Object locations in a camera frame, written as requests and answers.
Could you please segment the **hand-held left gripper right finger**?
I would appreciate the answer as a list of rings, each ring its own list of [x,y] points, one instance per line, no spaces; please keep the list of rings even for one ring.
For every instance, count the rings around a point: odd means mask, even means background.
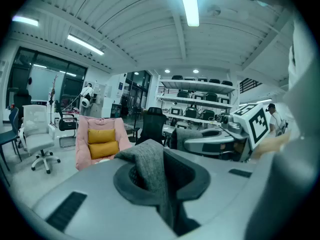
[[[248,223],[266,187],[274,154],[265,154],[254,163],[242,163],[188,154],[166,148],[205,168],[210,184],[195,200],[183,203],[187,217],[200,226],[181,240],[246,240]]]

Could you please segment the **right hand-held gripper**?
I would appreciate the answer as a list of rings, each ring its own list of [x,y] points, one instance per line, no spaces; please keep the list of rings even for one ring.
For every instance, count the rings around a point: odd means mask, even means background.
[[[239,162],[247,161],[253,150],[269,134],[270,128],[265,110],[260,103],[248,103],[239,107],[221,121],[221,128],[200,131],[203,137],[184,141],[186,152],[205,157],[217,157],[234,152],[234,144],[243,146]]]

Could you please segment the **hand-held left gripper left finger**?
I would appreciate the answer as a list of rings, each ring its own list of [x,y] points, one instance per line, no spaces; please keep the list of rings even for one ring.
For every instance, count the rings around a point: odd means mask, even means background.
[[[62,231],[73,240],[174,240],[177,235],[154,206],[135,205],[116,190],[113,177],[126,161],[91,165],[51,189],[32,210],[44,221],[72,193],[86,196]]]

